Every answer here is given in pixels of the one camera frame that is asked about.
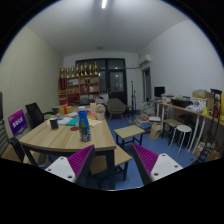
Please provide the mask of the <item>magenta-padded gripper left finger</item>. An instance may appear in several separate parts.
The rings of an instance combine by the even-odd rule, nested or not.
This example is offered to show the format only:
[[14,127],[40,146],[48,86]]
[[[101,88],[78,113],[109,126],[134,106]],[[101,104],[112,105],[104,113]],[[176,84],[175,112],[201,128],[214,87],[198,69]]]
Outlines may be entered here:
[[84,186],[94,156],[95,147],[90,145],[69,157],[59,157],[46,168],[46,171],[79,186]]

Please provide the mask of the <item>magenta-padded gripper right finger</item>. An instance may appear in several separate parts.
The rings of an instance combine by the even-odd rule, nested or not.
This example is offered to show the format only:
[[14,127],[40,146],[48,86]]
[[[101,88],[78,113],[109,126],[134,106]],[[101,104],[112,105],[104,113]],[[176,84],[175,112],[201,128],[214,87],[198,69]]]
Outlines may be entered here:
[[143,185],[150,184],[182,169],[182,166],[166,153],[157,155],[137,144],[132,144],[132,155]]

